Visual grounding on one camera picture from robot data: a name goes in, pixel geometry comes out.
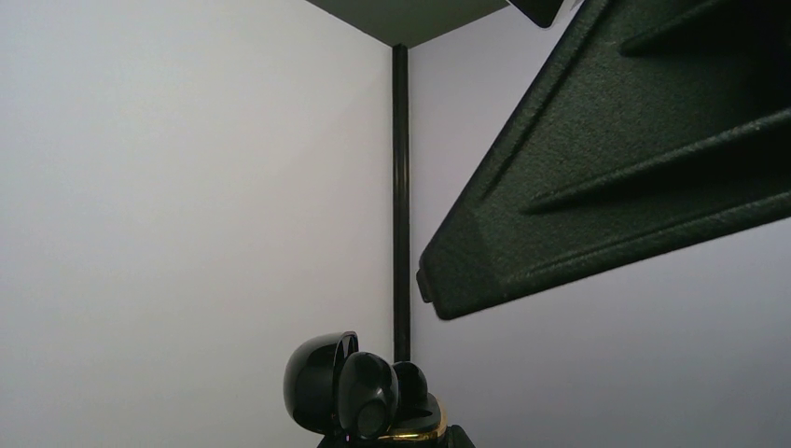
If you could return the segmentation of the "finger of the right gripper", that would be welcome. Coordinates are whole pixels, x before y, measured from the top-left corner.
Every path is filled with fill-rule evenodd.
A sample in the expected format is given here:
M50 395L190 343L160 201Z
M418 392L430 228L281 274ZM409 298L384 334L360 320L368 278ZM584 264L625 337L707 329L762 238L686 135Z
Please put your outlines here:
M585 1L416 281L452 320L789 215L789 3Z

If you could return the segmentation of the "black earbud case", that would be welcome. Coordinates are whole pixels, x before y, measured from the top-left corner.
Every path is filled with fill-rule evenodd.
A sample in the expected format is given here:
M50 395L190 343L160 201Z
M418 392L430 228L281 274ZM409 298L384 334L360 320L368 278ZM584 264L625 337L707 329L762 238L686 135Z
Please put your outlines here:
M358 336L343 331L311 338L288 359L284 372L284 406L302 428L321 435L322 447L451 447L453 435L440 401L428 389L417 416L395 417L388 431L373 441L356 441L340 427L338 380L348 357L360 349Z

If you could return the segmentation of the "small black earbud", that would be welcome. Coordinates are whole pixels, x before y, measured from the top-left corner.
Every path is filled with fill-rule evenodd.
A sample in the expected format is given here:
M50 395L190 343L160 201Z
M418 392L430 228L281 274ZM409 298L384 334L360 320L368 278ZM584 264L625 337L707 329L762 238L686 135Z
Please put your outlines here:
M419 415L428 401L427 380L423 371L410 361L393 365L398 381L397 417L407 419Z

